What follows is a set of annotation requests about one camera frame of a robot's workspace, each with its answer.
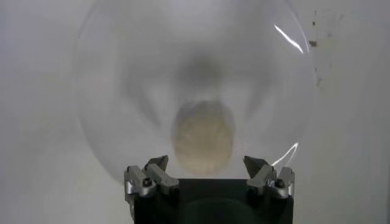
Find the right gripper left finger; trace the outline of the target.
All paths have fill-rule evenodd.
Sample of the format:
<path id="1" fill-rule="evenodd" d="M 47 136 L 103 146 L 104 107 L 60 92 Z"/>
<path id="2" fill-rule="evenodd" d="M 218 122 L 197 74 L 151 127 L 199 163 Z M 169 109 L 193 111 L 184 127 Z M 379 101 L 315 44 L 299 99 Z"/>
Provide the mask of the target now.
<path id="1" fill-rule="evenodd" d="M 169 176 L 165 170 L 167 155 L 151 158 L 141 169 L 129 166 L 124 171 L 124 198 L 130 203 L 136 197 L 151 198 L 158 192 L 176 197 L 179 195 L 179 180 Z"/>

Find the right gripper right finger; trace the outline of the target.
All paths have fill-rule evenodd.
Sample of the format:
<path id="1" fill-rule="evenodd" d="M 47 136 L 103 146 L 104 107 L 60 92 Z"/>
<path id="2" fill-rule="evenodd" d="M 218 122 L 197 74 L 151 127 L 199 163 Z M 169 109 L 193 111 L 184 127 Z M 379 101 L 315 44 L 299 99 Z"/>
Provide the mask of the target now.
<path id="1" fill-rule="evenodd" d="M 290 167 L 282 167 L 277 173 L 277 170 L 264 159 L 245 156 L 243 162 L 250 176 L 246 184 L 256 195 L 263 196 L 269 193 L 271 197 L 277 199 L 294 196 L 295 173 Z"/>

